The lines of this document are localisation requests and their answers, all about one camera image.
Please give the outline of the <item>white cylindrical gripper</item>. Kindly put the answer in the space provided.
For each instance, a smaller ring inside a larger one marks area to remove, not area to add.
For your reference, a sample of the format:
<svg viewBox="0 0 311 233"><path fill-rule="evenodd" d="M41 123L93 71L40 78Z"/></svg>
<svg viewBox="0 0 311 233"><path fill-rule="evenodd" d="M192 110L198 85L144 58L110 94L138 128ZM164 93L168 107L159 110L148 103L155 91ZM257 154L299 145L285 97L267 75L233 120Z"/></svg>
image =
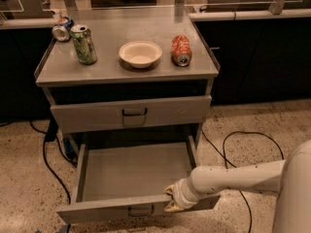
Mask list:
<svg viewBox="0 0 311 233"><path fill-rule="evenodd" d="M192 178L181 179L167 186L163 192L168 195L173 194L173 201L170 201L164 208L167 213L190 209L199 201L208 197L206 192L199 190L198 182L195 182Z"/></svg>

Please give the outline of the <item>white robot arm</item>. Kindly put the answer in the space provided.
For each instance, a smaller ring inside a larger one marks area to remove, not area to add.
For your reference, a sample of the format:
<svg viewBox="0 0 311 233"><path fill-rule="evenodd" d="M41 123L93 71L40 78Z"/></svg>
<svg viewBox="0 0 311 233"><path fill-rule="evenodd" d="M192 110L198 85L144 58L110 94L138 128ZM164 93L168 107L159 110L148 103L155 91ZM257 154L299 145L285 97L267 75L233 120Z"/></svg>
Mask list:
<svg viewBox="0 0 311 233"><path fill-rule="evenodd" d="M311 141L285 160L238 168L198 166L164 189L171 196L169 213L195 206L223 190L273 193L277 196L273 233L311 233Z"/></svg>

